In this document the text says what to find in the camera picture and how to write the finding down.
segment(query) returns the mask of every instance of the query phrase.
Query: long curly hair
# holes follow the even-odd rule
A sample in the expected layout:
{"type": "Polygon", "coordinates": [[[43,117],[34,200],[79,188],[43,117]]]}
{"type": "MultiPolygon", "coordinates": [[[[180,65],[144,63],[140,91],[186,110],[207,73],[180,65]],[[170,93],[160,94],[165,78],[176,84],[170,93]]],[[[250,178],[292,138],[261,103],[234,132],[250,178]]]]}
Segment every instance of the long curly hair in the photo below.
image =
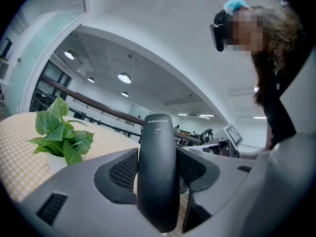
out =
{"type": "Polygon", "coordinates": [[[300,67],[292,66],[290,54],[301,48],[300,42],[305,38],[305,33],[299,17],[289,6],[252,6],[250,9],[262,20],[264,32],[268,35],[267,49],[252,56],[259,88],[254,99],[256,104],[262,106],[270,73],[282,70],[285,75],[289,70],[297,70],[291,73],[300,70],[300,67]]]}

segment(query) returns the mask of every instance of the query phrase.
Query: yellow gingham tablecloth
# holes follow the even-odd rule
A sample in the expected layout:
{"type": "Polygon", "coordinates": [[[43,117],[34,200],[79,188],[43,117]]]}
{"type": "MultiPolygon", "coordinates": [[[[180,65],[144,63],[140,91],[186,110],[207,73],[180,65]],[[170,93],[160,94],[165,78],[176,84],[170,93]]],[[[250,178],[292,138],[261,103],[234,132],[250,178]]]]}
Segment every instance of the yellow gingham tablecloth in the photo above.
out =
{"type": "MultiPolygon", "coordinates": [[[[41,137],[35,130],[35,119],[36,113],[23,113],[0,122],[0,179],[8,194],[16,201],[22,201],[53,175],[47,162],[47,153],[33,155],[37,145],[26,141],[41,137]]],[[[83,160],[140,147],[137,142],[117,132],[85,123],[89,127],[72,123],[75,130],[95,133],[92,148],[82,157],[83,160]]]]}

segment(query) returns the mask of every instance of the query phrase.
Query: green plant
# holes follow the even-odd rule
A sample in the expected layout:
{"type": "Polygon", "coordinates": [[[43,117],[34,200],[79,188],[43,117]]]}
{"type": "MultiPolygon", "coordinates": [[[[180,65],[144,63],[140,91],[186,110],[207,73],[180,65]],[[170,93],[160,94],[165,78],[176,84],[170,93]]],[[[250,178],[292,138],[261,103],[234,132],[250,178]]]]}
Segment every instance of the green plant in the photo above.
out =
{"type": "Polygon", "coordinates": [[[82,161],[82,155],[91,148],[94,133],[75,131],[71,122],[85,124],[77,120],[65,121],[63,117],[68,113],[69,107],[60,97],[56,98],[47,111],[36,112],[36,132],[46,136],[28,140],[38,145],[33,154],[45,152],[64,157],[67,165],[82,161]]]}

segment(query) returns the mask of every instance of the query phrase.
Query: black mesh grille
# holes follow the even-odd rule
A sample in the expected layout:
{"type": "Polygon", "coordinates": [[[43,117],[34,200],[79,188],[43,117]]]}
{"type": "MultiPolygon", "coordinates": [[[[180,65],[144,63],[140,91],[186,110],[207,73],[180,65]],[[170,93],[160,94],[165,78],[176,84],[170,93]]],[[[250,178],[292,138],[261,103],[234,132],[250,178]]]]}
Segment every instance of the black mesh grille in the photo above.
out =
{"type": "Polygon", "coordinates": [[[53,193],[39,210],[37,216],[47,224],[52,225],[67,197],[67,195],[53,193]]]}
{"type": "Polygon", "coordinates": [[[138,171],[137,157],[137,153],[135,153],[110,169],[110,179],[131,192],[133,192],[134,179],[138,171]]]}
{"type": "Polygon", "coordinates": [[[206,167],[203,164],[182,152],[178,152],[178,163],[180,175],[187,185],[206,173],[206,167]]]}

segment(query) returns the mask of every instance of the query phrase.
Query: brown handrail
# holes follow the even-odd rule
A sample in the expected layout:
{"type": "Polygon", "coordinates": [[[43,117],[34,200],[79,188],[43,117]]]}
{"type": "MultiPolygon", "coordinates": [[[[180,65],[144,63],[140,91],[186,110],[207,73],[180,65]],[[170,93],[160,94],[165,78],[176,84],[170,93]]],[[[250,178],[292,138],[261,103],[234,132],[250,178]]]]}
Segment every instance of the brown handrail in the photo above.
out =
{"type": "MultiPolygon", "coordinates": [[[[68,96],[71,96],[71,97],[79,100],[80,102],[82,102],[84,104],[87,104],[87,105],[89,105],[89,106],[91,106],[93,108],[96,108],[96,109],[98,109],[100,111],[103,111],[105,113],[111,114],[113,116],[116,116],[118,118],[124,119],[126,121],[130,121],[130,122],[133,122],[133,123],[139,124],[139,125],[144,125],[144,121],[143,120],[135,118],[134,116],[131,116],[131,115],[126,114],[126,113],[123,113],[123,112],[118,111],[116,109],[113,109],[113,108],[111,108],[109,106],[106,106],[104,104],[100,104],[97,101],[94,101],[94,100],[92,100],[92,99],[90,99],[88,97],[85,97],[85,96],[83,96],[81,94],[73,92],[72,90],[69,90],[68,88],[60,85],[59,83],[56,83],[55,81],[53,81],[52,79],[50,79],[50,78],[48,78],[48,77],[46,77],[44,75],[41,75],[39,79],[44,81],[48,85],[55,87],[56,89],[60,90],[61,92],[66,93],[68,96]]],[[[194,142],[197,142],[197,143],[201,142],[199,139],[192,138],[190,136],[186,136],[186,135],[183,135],[183,134],[180,134],[180,133],[174,133],[174,136],[176,138],[184,139],[184,140],[187,140],[187,141],[194,141],[194,142]]]]}

